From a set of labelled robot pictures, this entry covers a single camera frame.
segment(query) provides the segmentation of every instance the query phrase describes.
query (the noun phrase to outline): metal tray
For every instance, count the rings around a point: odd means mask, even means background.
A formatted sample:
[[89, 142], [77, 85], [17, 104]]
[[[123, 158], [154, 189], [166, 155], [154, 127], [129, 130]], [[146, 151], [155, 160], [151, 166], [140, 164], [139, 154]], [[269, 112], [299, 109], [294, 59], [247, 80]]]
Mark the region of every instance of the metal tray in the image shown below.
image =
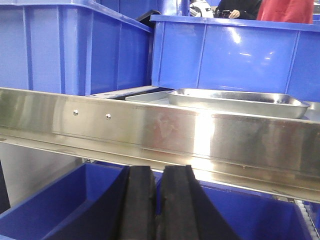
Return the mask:
[[300, 119], [310, 106], [281, 93], [181, 88], [167, 94], [173, 105], [278, 118]]

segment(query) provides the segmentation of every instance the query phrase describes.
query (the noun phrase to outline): black jacket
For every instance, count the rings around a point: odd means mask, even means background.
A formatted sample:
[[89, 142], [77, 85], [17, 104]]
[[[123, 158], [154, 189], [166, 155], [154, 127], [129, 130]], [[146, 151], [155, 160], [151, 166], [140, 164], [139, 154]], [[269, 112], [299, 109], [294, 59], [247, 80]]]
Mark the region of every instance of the black jacket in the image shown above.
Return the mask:
[[221, 0], [215, 11], [239, 10], [240, 16], [238, 19], [256, 20], [260, 5], [261, 0]]

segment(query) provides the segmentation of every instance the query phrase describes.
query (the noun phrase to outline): red shirt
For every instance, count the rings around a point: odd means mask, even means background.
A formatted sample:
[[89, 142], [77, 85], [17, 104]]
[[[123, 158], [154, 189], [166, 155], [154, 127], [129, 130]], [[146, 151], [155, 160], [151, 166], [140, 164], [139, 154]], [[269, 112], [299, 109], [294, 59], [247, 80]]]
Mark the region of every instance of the red shirt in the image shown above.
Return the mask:
[[314, 0], [263, 0], [257, 20], [313, 23]]

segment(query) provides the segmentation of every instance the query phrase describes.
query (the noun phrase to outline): blue bin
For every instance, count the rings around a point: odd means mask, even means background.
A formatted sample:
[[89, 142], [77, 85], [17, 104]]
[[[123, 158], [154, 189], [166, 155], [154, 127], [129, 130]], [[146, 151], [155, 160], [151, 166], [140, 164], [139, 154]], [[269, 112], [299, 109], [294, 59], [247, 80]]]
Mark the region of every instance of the blue bin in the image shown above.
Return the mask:
[[320, 26], [153, 15], [152, 85], [320, 102]]
[[190, 0], [97, 0], [98, 3], [136, 19], [150, 10], [163, 15], [189, 16]]
[[121, 168], [85, 163], [0, 215], [0, 239], [40, 240], [83, 213]]
[[152, 37], [93, 0], [2, 0], [0, 87], [84, 96], [150, 85]]
[[320, 14], [313, 14], [312, 15], [312, 19], [316, 20], [316, 21], [319, 21], [320, 20]]
[[305, 201], [304, 204], [307, 206], [308, 214], [313, 220], [314, 226], [320, 231], [320, 203]]
[[244, 192], [203, 186], [211, 202], [243, 240], [311, 240], [297, 205]]

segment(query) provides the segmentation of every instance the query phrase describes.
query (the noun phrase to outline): metal frame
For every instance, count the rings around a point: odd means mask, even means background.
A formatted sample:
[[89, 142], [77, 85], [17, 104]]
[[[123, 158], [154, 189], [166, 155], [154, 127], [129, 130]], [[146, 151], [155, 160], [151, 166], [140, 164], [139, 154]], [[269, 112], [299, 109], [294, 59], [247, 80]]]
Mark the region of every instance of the metal frame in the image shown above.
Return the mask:
[[0, 141], [320, 203], [320, 123], [0, 88]]

